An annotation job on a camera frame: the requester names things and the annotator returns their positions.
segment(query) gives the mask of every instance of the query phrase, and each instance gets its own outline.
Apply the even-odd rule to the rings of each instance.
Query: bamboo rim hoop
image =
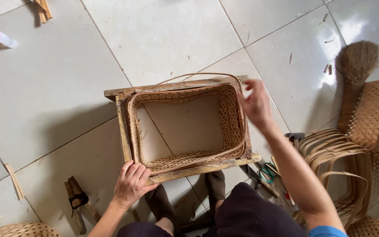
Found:
[[[347,193],[334,202],[339,217],[347,229],[363,218],[371,196],[372,164],[369,149],[350,142],[350,138],[336,129],[325,129],[309,134],[299,143],[299,152],[328,189],[330,177],[347,177]],[[332,171],[334,163],[344,159],[346,170]],[[320,167],[325,171],[319,174]]]

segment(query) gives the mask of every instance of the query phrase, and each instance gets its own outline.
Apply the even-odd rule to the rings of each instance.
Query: person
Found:
[[[239,94],[239,103],[270,145],[282,181],[302,211],[307,228],[297,224],[281,207],[261,198],[246,183],[239,183],[229,197],[225,198],[224,174],[222,171],[216,171],[206,174],[210,210],[215,226],[203,237],[345,237],[345,229],[329,194],[303,157],[274,123],[263,82],[247,80],[244,83],[247,85],[246,90],[252,90],[252,93],[247,98]],[[135,222],[121,228],[117,236],[172,237],[178,233],[175,212],[163,186],[144,186],[150,172],[150,169],[146,169],[140,163],[133,164],[130,161],[124,164],[113,200],[89,237],[112,236],[124,213],[144,194],[157,223]]]

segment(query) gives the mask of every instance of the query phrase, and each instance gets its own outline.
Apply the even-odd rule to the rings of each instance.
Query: hand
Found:
[[[143,164],[129,161],[124,164],[116,182],[112,203],[119,208],[127,210],[132,204],[137,202],[146,192],[155,189],[160,184],[144,186],[147,178],[152,172]]]
[[[269,96],[264,83],[261,80],[246,80],[244,84],[247,85],[247,91],[253,91],[247,98],[238,93],[239,103],[250,121],[264,133],[273,125]]]

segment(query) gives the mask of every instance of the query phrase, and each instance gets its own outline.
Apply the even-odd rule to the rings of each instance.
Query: blue sleeve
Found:
[[[318,226],[309,232],[309,237],[347,237],[341,230],[331,226]]]

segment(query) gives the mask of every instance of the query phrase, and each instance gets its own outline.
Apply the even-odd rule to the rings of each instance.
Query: woven bamboo panel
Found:
[[[379,81],[365,83],[347,135],[356,144],[376,149],[379,136]]]
[[[14,223],[0,227],[0,237],[61,237],[53,227],[37,222]]]
[[[237,89],[229,83],[219,83],[195,89],[165,91],[165,92],[140,92],[127,100],[127,113],[129,116],[131,149],[134,158],[150,168],[152,175],[180,170],[184,167],[201,166],[209,162],[219,162],[226,159],[234,159],[244,152],[245,120],[238,103]],[[140,123],[137,118],[137,109],[144,103],[160,102],[181,104],[202,96],[215,96],[219,103],[220,126],[223,132],[223,145],[219,150],[192,151],[182,154],[148,161],[144,159],[142,151],[143,137]]]
[[[379,237],[379,219],[366,216],[347,229],[350,237]]]

